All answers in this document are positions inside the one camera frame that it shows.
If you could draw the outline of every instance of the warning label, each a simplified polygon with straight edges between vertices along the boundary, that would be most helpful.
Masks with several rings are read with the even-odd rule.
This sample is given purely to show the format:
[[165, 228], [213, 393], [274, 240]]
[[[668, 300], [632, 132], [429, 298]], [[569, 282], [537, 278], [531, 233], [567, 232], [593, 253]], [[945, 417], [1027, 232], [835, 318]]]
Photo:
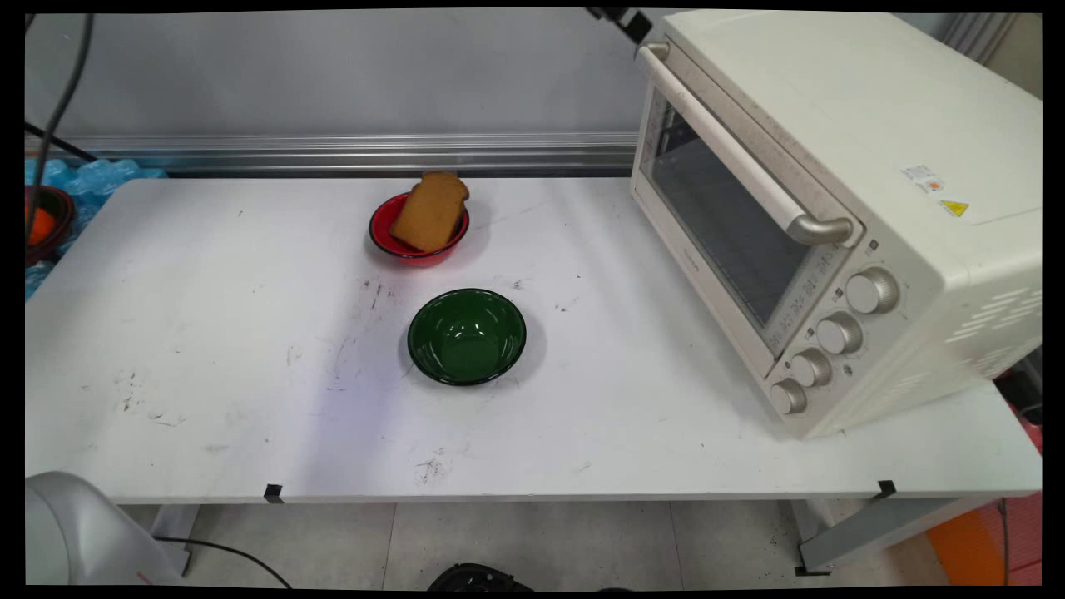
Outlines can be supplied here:
[[943, 207], [946, 208], [947, 210], [950, 210], [950, 213], [953, 214], [954, 216], [961, 216], [962, 214], [965, 214], [965, 210], [969, 207], [968, 204], [962, 204], [961, 201], [944, 200], [940, 201], [939, 204], [941, 204]]
[[972, 224], [971, 221], [971, 210], [969, 210], [969, 204], [965, 201], [956, 201], [955, 194], [951, 193], [947, 189], [947, 183], [934, 173], [931, 168], [923, 164], [918, 164], [917, 166], [906, 166], [899, 169], [910, 182], [917, 185], [917, 189], [924, 192], [924, 195], [929, 199], [935, 201], [944, 209], [945, 212], [950, 214], [955, 218], [962, 218], [966, 213], [969, 216], [965, 216], [964, 221], [966, 224]]

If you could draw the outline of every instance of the toaster oven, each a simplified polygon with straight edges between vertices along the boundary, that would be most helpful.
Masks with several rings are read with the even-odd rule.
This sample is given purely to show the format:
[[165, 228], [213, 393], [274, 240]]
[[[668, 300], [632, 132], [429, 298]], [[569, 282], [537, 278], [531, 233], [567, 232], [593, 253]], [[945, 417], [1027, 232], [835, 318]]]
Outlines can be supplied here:
[[651, 37], [632, 194], [797, 436], [1042, 344], [1041, 100], [888, 14], [691, 11]]

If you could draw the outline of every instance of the gray floor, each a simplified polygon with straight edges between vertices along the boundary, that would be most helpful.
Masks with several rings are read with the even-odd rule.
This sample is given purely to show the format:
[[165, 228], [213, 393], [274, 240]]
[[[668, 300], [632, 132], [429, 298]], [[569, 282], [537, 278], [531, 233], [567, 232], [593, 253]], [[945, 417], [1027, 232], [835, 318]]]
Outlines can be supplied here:
[[[126, 509], [146, 524], [154, 515]], [[204, 505], [192, 536], [247, 551], [296, 587], [423, 590], [460, 562], [537, 590], [948, 584], [924, 535], [830, 577], [797, 578], [798, 532], [775, 501]], [[187, 580], [277, 586], [209, 548], [193, 549]]]

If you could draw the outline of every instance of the oven door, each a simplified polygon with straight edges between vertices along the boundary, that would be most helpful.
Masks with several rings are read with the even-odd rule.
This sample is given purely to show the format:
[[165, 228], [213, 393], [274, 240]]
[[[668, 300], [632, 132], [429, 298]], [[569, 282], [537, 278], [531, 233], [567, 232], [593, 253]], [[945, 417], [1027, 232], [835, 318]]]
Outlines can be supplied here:
[[665, 63], [637, 53], [650, 84], [633, 195], [765, 377], [863, 227], [678, 48], [668, 52]]

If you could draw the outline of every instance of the toast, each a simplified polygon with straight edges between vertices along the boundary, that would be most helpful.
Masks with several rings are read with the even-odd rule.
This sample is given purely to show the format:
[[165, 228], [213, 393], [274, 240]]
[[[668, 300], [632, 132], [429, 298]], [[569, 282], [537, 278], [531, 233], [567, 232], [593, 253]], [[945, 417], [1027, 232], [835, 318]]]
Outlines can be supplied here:
[[462, 203], [468, 197], [470, 190], [455, 174], [426, 173], [422, 175], [422, 182], [410, 190], [389, 232], [421, 252], [436, 252], [452, 240], [455, 225], [462, 217]]

